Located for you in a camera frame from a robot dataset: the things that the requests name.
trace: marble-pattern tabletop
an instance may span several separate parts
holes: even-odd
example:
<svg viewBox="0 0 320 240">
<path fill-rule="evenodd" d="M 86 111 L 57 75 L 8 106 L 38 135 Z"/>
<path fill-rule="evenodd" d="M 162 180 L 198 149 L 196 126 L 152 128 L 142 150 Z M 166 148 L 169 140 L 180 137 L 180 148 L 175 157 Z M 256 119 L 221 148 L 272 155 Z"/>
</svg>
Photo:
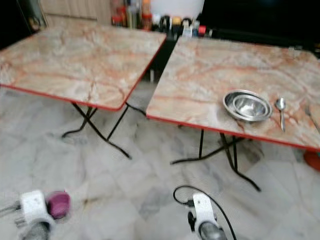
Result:
<svg viewBox="0 0 320 240">
<path fill-rule="evenodd" d="M 0 85 L 118 111 L 166 36 L 75 22 L 0 52 Z"/>
<path fill-rule="evenodd" d="M 273 106 L 263 122 L 233 119 L 223 106 L 232 90 L 255 92 Z M 286 132 L 274 107 L 286 99 Z M 320 63 L 310 52 L 231 42 L 180 38 L 147 108 L 152 119 L 320 151 Z"/>
</svg>

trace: red table edge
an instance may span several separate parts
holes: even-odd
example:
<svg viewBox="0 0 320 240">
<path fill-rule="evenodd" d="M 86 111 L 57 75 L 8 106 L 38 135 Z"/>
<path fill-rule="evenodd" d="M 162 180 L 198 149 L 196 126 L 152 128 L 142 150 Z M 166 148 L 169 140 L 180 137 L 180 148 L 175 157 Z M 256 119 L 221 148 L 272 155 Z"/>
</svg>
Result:
<svg viewBox="0 0 320 240">
<path fill-rule="evenodd" d="M 146 66 L 146 68 L 144 69 L 144 71 L 142 72 L 140 77 L 136 80 L 135 84 L 133 85 L 132 89 L 128 93 L 127 97 L 123 100 L 122 104 L 118 108 L 105 107 L 105 106 L 99 105 L 99 104 L 92 104 L 92 103 L 88 103 L 88 102 L 85 102 L 85 101 L 74 100 L 74 99 L 68 98 L 68 97 L 56 96 L 56 95 L 52 95 L 52 94 L 47 94 L 47 93 L 34 91 L 34 90 L 30 90 L 30 89 L 25 89 L 25 88 L 21 88 L 21 87 L 17 87 L 17 86 L 12 86 L 12 85 L 6 85 L 6 84 L 2 84 L 2 83 L 0 83 L 0 87 L 17 90 L 19 92 L 24 92 L 24 93 L 27 93 L 27 94 L 38 95 L 38 96 L 42 96 L 42 97 L 46 97 L 46 98 L 61 100 L 61 101 L 64 101 L 64 102 L 75 103 L 75 104 L 79 104 L 79 105 L 83 105 L 83 106 L 88 106 L 88 107 L 91 107 L 91 108 L 97 108 L 97 109 L 107 110 L 107 111 L 111 111 L 111 112 L 118 112 L 124 107 L 124 105 L 126 104 L 128 98 L 131 96 L 132 92 L 136 89 L 138 83 L 141 81 L 141 79 L 143 78 L 143 76 L 147 72 L 148 68 L 150 67 L 150 65 L 152 64 L 152 62 L 156 58 L 157 54 L 159 53 L 160 49 L 164 45 L 164 43 L 166 41 L 166 38 L 167 37 L 165 36 L 163 41 L 162 41 L 162 43 L 160 44 L 158 50 L 153 55 L 151 61 L 148 63 L 148 65 Z"/>
<path fill-rule="evenodd" d="M 259 137 L 259 136 L 255 136 L 255 135 L 241 134 L 241 133 L 232 132 L 232 131 L 226 131 L 226 130 L 213 128 L 213 127 L 204 127 L 204 126 L 200 126 L 200 125 L 197 125 L 197 124 L 170 120 L 170 119 L 166 119 L 166 118 L 163 118 L 163 117 L 151 116 L 151 115 L 148 114 L 148 112 L 146 113 L 146 117 L 148 119 L 151 119 L 151 120 L 167 122 L 167 123 L 171 123 L 171 124 L 175 124 L 175 125 L 183 125 L 183 126 L 186 126 L 186 127 L 191 127 L 191 128 L 196 128 L 196 129 L 203 129 L 203 130 L 211 131 L 211 132 L 212 131 L 213 132 L 219 132 L 219 133 L 222 133 L 222 134 L 232 135 L 232 136 L 236 136 L 236 137 L 240 137 L 240 138 L 253 139 L 253 140 L 259 140 L 259 141 L 273 143 L 273 144 L 284 145 L 284 146 L 289 146 L 289 147 L 293 147 L 293 148 L 304 149 L 304 150 L 307 150 L 307 151 L 310 151 L 310 152 L 320 152 L 320 148 L 315 148 L 315 147 L 311 147 L 311 146 L 304 146 L 304 145 L 299 145 L 299 144 L 295 144 L 295 143 L 287 143 L 287 142 L 282 142 L 282 141 L 278 141 L 278 140 L 274 140 L 274 139 Z"/>
</svg>

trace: metal fork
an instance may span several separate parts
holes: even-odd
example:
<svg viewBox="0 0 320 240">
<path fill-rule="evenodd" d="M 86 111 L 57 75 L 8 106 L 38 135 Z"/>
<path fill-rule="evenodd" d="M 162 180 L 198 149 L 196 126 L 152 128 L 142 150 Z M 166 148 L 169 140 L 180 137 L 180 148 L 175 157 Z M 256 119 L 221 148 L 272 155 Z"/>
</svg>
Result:
<svg viewBox="0 0 320 240">
<path fill-rule="evenodd" d="M 310 117 L 310 119 L 313 122 L 315 128 L 318 130 L 318 133 L 320 134 L 320 127 L 318 126 L 317 122 L 313 119 L 312 114 L 310 112 L 310 106 L 309 105 L 305 106 L 304 112 L 305 112 L 305 114 L 307 114 Z"/>
</svg>

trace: stainless steel bowl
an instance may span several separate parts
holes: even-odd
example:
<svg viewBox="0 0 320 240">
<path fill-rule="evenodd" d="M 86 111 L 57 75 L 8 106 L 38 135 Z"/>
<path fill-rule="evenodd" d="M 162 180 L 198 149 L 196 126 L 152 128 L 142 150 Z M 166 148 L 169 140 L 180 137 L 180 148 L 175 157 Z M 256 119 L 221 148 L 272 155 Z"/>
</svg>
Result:
<svg viewBox="0 0 320 240">
<path fill-rule="evenodd" d="M 234 107 L 234 99 L 238 96 L 253 96 L 255 98 L 258 98 L 259 100 L 261 100 L 265 105 L 266 105 L 266 114 L 263 116 L 244 116 L 242 114 L 239 114 L 236 110 L 236 108 Z M 225 107 L 225 109 L 228 111 L 228 113 L 235 119 L 239 119 L 239 120 L 243 120 L 246 122 L 260 122 L 260 121 L 265 121 L 268 118 L 270 118 L 270 116 L 273 113 L 273 108 L 270 105 L 270 103 L 268 103 L 264 98 L 262 98 L 261 96 L 257 95 L 256 93 L 252 92 L 252 91 L 247 91 L 247 90 L 234 90 L 231 91 L 229 93 L 227 93 L 224 97 L 223 97 L 223 105 Z"/>
<path fill-rule="evenodd" d="M 252 95 L 239 95 L 233 99 L 233 107 L 245 117 L 264 117 L 268 114 L 267 104 Z"/>
</svg>

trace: marble floor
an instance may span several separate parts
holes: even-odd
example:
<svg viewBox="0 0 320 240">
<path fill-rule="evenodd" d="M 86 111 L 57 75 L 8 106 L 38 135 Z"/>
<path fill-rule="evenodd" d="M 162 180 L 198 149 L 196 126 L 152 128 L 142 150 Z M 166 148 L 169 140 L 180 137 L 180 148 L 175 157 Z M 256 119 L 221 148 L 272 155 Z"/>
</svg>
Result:
<svg viewBox="0 0 320 240">
<path fill-rule="evenodd" d="M 154 89 L 141 82 L 129 102 L 145 109 Z M 120 114 L 99 110 L 93 121 L 107 134 Z M 112 137 L 133 156 L 128 160 L 88 126 L 61 138 L 81 122 L 71 104 L 0 89 L 0 208 L 28 191 L 68 191 L 71 214 L 58 223 L 51 240 L 196 240 L 189 210 L 172 197 L 181 184 L 210 193 L 238 240 L 320 239 L 320 173 L 304 163 L 298 149 L 248 140 L 238 144 L 239 169 L 262 188 L 258 193 L 234 174 L 224 152 L 170 166 L 198 154 L 198 129 L 147 120 L 129 109 Z M 218 133 L 205 132 L 204 153 L 220 144 Z M 14 224 L 19 216 L 0 216 L 1 239 L 19 239 Z"/>
</svg>

